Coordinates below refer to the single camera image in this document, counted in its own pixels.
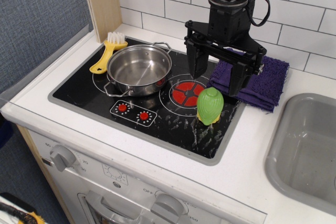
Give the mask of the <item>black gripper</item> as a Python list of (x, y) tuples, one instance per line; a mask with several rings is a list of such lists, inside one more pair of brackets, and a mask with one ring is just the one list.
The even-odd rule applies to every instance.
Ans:
[(238, 95), (251, 75), (261, 71), (261, 61), (267, 52), (250, 37), (251, 24), (248, 7), (231, 10), (211, 7), (207, 23), (187, 21), (185, 45), (190, 75), (198, 78), (204, 74), (208, 57), (213, 56), (233, 66), (228, 95)]

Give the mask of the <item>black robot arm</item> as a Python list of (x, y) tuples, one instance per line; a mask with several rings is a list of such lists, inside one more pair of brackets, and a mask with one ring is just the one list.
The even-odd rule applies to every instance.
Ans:
[(255, 0), (208, 0), (209, 20), (206, 23), (189, 20), (187, 35), (188, 65), (193, 78), (207, 69), (209, 56), (232, 66), (228, 95), (234, 97), (249, 83), (254, 74), (260, 74), (261, 63), (267, 50), (249, 34), (251, 26), (262, 26), (269, 13), (259, 23), (253, 20)]

